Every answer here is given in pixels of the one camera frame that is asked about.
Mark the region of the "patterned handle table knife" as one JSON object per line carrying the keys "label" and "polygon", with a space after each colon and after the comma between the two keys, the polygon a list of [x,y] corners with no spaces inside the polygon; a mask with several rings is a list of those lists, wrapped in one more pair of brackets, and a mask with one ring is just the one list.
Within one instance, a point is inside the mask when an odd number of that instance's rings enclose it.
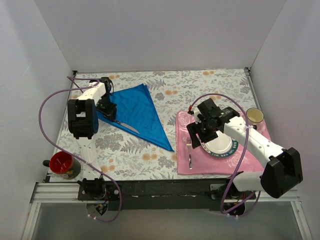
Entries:
{"label": "patterned handle table knife", "polygon": [[125,127],[125,128],[127,128],[127,129],[129,129],[129,130],[131,130],[131,131],[133,131],[133,132],[135,132],[135,133],[140,134],[139,131],[137,131],[135,128],[133,128],[132,126],[130,126],[130,125],[124,123],[124,122],[120,122],[118,120],[114,120],[114,122],[119,124],[119,125],[121,125],[121,126],[123,126],[123,127]]}

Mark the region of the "blue cloth napkin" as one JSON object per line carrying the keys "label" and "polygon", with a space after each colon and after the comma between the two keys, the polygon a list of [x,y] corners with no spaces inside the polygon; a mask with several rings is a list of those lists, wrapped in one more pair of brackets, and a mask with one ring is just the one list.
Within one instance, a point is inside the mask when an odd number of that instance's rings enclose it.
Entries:
{"label": "blue cloth napkin", "polygon": [[110,100],[116,104],[115,119],[135,130],[133,131],[107,119],[98,111],[97,117],[101,121],[167,151],[173,151],[146,85],[140,84],[135,87],[116,91],[110,96]]}

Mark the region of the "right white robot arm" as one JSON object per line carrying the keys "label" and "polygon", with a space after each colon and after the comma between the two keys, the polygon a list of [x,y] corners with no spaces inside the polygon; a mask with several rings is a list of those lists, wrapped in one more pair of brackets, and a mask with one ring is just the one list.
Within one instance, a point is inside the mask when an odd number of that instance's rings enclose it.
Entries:
{"label": "right white robot arm", "polygon": [[226,186],[230,198],[237,199],[246,191],[263,191],[278,199],[303,181],[300,153],[270,141],[248,126],[233,108],[221,109],[209,98],[196,108],[189,106],[188,114],[194,117],[194,122],[186,127],[192,148],[217,139],[221,132],[242,145],[263,167],[260,172],[236,172]]}

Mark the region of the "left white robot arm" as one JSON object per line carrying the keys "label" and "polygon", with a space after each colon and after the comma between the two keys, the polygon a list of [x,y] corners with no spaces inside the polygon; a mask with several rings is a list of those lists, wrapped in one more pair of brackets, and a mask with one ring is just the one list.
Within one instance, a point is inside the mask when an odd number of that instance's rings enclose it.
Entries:
{"label": "left white robot arm", "polygon": [[80,148],[80,157],[85,160],[83,180],[80,185],[84,193],[95,200],[103,199],[107,190],[98,164],[95,134],[99,130],[98,113],[110,121],[116,119],[117,105],[111,102],[113,82],[108,77],[90,80],[90,89],[86,89],[75,100],[67,102],[68,129]]}

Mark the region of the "silver fork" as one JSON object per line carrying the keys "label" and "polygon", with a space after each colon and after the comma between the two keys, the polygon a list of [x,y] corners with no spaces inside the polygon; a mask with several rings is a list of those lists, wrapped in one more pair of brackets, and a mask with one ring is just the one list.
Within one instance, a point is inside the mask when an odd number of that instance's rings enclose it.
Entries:
{"label": "silver fork", "polygon": [[187,148],[188,148],[189,168],[192,169],[192,168],[193,168],[192,156],[191,156],[192,140],[191,140],[190,137],[187,137],[187,138],[186,138],[186,146],[187,146]]}

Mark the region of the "white plate green rim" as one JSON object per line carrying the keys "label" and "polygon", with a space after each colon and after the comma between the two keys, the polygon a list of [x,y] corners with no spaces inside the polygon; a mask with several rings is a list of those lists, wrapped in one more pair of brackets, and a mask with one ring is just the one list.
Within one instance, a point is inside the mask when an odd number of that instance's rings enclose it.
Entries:
{"label": "white plate green rim", "polygon": [[236,153],[239,143],[230,136],[221,133],[209,142],[202,142],[201,146],[205,152],[214,158],[228,158]]}

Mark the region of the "pink floral placemat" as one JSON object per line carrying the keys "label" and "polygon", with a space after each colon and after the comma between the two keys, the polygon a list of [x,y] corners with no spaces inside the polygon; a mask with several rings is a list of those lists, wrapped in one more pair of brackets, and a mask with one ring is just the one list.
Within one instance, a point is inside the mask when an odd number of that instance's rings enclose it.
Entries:
{"label": "pink floral placemat", "polygon": [[189,136],[187,125],[194,122],[194,117],[186,111],[179,111],[176,115],[176,152],[177,173],[179,175],[231,175],[241,157],[243,146],[234,143],[230,145],[232,151],[218,154],[208,152],[206,147],[191,149],[189,154],[186,144]]}

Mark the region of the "floral tablecloth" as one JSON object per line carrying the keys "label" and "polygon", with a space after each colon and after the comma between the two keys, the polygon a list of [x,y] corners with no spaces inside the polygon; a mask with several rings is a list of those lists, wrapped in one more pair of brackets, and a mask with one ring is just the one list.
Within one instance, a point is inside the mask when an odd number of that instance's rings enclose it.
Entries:
{"label": "floral tablecloth", "polygon": [[[243,69],[142,71],[107,73],[115,90],[144,84],[148,87],[165,134],[176,147],[177,113],[206,99],[221,108],[247,110],[255,99]],[[224,178],[226,174],[178,174],[177,151],[168,151],[106,122],[99,123],[95,146],[101,170],[116,181]],[[260,169],[250,156],[238,161],[243,171]]]}

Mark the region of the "cream mug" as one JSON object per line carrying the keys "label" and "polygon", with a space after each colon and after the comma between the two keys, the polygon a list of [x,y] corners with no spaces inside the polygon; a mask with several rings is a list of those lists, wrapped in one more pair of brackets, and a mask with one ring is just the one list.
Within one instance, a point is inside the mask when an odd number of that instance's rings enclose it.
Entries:
{"label": "cream mug", "polygon": [[246,111],[246,115],[248,117],[248,122],[255,130],[258,129],[260,123],[264,120],[264,113],[258,108],[249,108]]}

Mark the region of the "red and black mug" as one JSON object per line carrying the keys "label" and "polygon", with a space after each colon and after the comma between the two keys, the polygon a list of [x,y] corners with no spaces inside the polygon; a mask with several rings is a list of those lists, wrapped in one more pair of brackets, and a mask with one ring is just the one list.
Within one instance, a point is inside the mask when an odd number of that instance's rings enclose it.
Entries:
{"label": "red and black mug", "polygon": [[42,165],[49,168],[55,175],[65,180],[76,178],[81,172],[80,162],[72,155],[59,151],[50,160],[44,160]]}

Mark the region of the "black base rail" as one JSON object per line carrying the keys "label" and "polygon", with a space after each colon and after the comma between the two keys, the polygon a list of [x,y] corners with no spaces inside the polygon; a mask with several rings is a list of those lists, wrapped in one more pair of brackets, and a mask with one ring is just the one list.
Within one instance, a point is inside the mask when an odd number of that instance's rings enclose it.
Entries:
{"label": "black base rail", "polygon": [[79,180],[77,199],[104,202],[109,211],[209,209],[218,211],[227,178],[121,180]]}

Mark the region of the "aluminium frame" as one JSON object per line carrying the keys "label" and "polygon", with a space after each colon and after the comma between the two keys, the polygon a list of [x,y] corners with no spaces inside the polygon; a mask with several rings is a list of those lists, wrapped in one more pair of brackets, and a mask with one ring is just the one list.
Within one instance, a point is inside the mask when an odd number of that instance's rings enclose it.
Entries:
{"label": "aluminium frame", "polygon": [[79,185],[48,176],[31,197],[31,216],[23,239],[31,240],[310,240],[299,194],[280,199],[265,194],[234,218],[209,209],[108,210],[89,216],[95,203],[78,200]]}

